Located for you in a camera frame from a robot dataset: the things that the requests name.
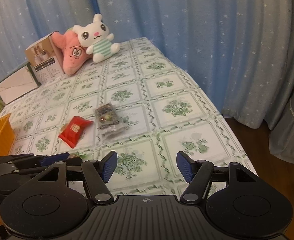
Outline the brown product carton box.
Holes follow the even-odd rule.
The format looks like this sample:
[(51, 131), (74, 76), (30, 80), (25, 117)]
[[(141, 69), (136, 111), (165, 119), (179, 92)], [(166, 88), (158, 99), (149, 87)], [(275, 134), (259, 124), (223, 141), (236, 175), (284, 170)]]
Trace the brown product carton box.
[(47, 83), (64, 74), (62, 63), (63, 53), (55, 46), (52, 35), (54, 32), (44, 36), (26, 50), (26, 58), (30, 62), (31, 69), (39, 83)]

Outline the red snack packet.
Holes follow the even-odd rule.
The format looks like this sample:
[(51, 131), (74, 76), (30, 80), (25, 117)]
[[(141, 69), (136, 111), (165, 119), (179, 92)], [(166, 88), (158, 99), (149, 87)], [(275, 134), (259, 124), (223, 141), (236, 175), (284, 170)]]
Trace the red snack packet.
[(58, 137), (69, 147), (74, 148), (85, 128), (93, 124), (91, 120), (85, 120), (80, 116), (73, 116), (68, 124), (66, 124)]

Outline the clear dark snack pack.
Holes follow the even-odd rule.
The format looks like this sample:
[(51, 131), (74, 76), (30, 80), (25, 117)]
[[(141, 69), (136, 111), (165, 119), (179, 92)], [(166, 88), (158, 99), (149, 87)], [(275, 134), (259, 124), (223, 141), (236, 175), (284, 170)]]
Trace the clear dark snack pack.
[(98, 132), (103, 140), (121, 133), (125, 125), (112, 103), (108, 102), (95, 109)]

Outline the green brown candy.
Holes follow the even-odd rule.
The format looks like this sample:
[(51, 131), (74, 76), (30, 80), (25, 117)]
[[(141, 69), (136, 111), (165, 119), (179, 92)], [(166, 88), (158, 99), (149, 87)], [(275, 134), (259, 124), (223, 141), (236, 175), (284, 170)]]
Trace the green brown candy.
[(86, 159), (86, 154), (85, 153), (79, 153), (79, 152), (74, 152), (71, 153), (69, 158), (81, 158), (82, 160)]

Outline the pink starfish plush toy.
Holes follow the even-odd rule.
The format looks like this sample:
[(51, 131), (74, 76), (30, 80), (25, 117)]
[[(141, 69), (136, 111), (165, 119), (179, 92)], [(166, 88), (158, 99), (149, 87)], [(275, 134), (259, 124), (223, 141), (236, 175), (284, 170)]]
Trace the pink starfish plush toy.
[(68, 29), (64, 34), (53, 32), (52, 41), (62, 51), (62, 69), (67, 75), (75, 74), (91, 58), (91, 55), (86, 54), (86, 48), (80, 45), (78, 35), (72, 29)]

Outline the brown clear wrapped candy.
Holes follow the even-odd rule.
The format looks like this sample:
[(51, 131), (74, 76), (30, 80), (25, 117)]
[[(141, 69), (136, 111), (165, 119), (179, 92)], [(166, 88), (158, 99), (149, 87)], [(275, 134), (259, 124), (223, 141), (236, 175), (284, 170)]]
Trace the brown clear wrapped candy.
[(60, 129), (60, 133), (62, 133), (66, 127), (67, 127), (66, 125), (62, 126)]

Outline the blue star curtain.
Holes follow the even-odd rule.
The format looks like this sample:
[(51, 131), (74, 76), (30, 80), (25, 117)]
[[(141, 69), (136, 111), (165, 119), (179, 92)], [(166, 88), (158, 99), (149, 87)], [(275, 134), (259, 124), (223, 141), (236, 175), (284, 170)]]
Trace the blue star curtain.
[(148, 38), (223, 116), (266, 122), (270, 153), (294, 163), (294, 0), (0, 0), (0, 79), (32, 42), (96, 13), (117, 42)]

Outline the white bunny plush toy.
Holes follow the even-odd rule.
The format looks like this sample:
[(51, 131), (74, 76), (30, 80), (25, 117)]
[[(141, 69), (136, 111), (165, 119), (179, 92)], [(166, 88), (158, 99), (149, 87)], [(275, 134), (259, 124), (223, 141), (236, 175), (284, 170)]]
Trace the white bunny plush toy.
[(72, 28), (78, 36), (80, 45), (86, 48), (86, 54), (92, 55), (94, 63), (109, 59), (120, 51), (120, 44), (113, 43), (114, 34), (110, 33), (102, 19), (101, 14), (95, 14), (92, 23), (85, 27), (74, 25)]

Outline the white green flat box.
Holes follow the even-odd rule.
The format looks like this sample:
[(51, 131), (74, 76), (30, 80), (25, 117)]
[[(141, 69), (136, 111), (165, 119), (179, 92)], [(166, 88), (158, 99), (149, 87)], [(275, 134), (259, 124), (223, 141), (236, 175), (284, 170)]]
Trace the white green flat box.
[(26, 62), (0, 81), (0, 97), (8, 105), (39, 86), (40, 82), (33, 73), (30, 62)]

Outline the floral green white tablecloth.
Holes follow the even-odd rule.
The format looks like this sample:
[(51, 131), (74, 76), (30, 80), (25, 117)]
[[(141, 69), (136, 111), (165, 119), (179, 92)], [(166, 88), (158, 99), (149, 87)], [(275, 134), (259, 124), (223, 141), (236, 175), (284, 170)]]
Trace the floral green white tablecloth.
[[(125, 129), (103, 140), (94, 111), (108, 102)], [(79, 152), (90, 160), (116, 151), (118, 165), (107, 184), (114, 195), (180, 195), (187, 184), (176, 166), (179, 151), (216, 166), (239, 162), (254, 169), (203, 90), (146, 38), (123, 42), (110, 59), (87, 61), (75, 75), (41, 85), (2, 113), (11, 114), (12, 154)], [(58, 135), (73, 116), (94, 123), (71, 148)]]

